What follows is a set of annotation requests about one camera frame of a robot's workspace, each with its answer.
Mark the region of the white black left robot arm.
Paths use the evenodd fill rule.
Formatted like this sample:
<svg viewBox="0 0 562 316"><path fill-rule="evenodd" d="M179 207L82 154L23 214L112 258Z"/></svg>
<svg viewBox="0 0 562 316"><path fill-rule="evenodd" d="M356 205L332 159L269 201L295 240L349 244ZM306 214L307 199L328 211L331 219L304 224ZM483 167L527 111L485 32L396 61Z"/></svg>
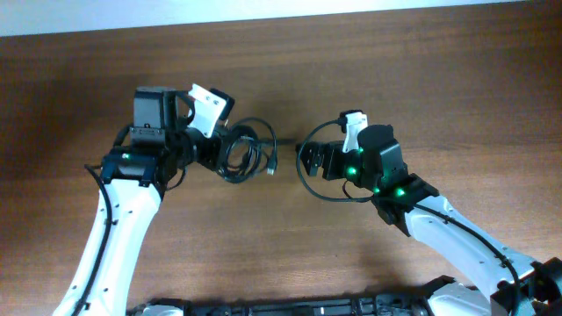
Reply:
<svg viewBox="0 0 562 316"><path fill-rule="evenodd" d="M234 103L197 84L135 90L132 123L118 132L100 165L87 168L99 189L96 217L54 314L125 314L141 245L169 181L194 162L213 166L223 138L217 129Z"/></svg>

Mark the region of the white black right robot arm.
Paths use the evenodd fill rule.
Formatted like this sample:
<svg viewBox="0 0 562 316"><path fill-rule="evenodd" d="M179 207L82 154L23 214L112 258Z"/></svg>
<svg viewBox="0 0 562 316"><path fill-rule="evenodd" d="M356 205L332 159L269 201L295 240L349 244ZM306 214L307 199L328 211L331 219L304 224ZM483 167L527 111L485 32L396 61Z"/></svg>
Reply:
<svg viewBox="0 0 562 316"><path fill-rule="evenodd" d="M296 148L300 177L323 169L328 181L342 179L370 192L363 197L379 217L406 236L434 249L471 281L443 276L425 288L430 315L559 315L561 261L540 262L502 242L464 217L437 188L410 173L393 128L361 129L357 144L315 142Z"/></svg>

